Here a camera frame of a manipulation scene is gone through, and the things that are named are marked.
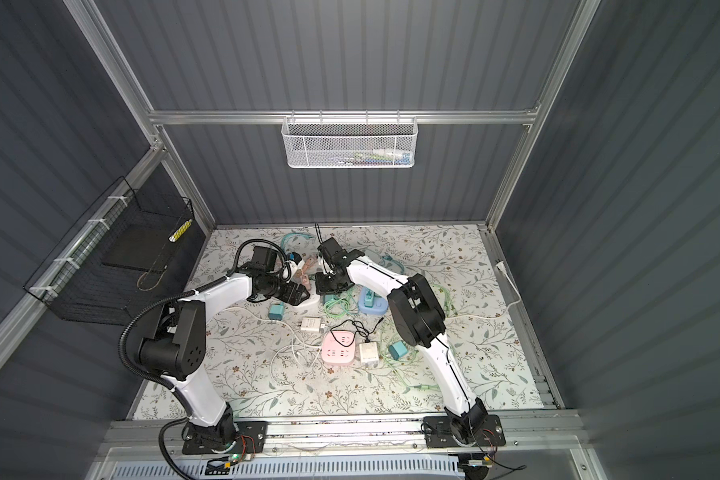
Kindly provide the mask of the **teal charger plug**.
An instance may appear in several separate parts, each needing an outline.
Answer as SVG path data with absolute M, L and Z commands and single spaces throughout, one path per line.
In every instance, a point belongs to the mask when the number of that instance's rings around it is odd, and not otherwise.
M 387 351 L 393 360 L 398 361 L 408 354 L 409 349 L 408 349 L 407 345 L 402 340 L 400 340 L 400 341 L 391 343 L 387 347 Z
M 284 303 L 275 303 L 269 307 L 267 317 L 269 320 L 282 321 L 285 317 L 286 306 Z

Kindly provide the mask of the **pink charger plug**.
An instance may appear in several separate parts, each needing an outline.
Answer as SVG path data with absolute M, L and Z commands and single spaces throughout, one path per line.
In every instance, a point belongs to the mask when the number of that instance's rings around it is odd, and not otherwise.
M 303 258 L 298 264 L 297 268 L 292 276 L 292 280 L 298 284 L 303 285 L 307 290 L 311 288 L 311 281 L 309 279 L 309 271 L 316 265 L 317 259 L 315 256 L 308 256 Z

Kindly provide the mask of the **blue power strip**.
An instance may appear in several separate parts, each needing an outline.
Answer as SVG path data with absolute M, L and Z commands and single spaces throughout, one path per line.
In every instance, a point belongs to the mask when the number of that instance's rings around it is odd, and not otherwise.
M 387 300 L 368 287 L 362 288 L 357 305 L 358 310 L 366 315 L 383 316 L 388 311 Z

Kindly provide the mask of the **white charger plug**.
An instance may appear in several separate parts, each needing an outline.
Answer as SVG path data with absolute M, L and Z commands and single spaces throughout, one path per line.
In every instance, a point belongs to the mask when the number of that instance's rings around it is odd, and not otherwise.
M 319 317 L 303 317 L 300 330 L 307 333 L 320 333 L 323 329 L 322 319 Z
M 358 346 L 358 358 L 361 365 L 375 366 L 380 361 L 377 342 L 364 342 Z

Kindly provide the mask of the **pink power strip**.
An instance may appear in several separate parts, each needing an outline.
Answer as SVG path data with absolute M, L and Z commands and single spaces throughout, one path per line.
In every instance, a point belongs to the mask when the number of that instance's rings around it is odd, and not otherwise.
M 321 344 L 320 358 L 328 366 L 348 366 L 356 358 L 356 334 L 345 330 L 329 331 Z

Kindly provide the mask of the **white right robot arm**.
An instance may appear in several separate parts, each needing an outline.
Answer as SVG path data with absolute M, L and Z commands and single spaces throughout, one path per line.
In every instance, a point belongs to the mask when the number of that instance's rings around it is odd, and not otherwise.
M 317 251 L 323 267 L 315 276 L 317 291 L 334 294 L 359 285 L 384 297 L 398 335 L 423 355 L 441 390 L 455 441 L 474 444 L 488 411 L 450 348 L 445 312 L 426 278 L 395 273 L 360 250 L 344 249 L 333 237 L 321 241 Z

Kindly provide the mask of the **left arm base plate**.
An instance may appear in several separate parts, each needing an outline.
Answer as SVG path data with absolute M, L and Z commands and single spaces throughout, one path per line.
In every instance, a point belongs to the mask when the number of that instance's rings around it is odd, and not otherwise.
M 184 455 L 243 454 L 263 451 L 269 424 L 265 421 L 236 421 L 227 426 L 201 427 L 187 422 L 182 429 Z

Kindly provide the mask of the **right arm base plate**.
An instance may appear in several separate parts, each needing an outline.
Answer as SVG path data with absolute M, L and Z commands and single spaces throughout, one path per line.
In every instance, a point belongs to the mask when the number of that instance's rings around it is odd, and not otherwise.
M 497 415 L 487 415 L 480 422 L 467 422 L 448 416 L 426 416 L 420 425 L 428 448 L 480 447 L 506 445 L 504 429 Z

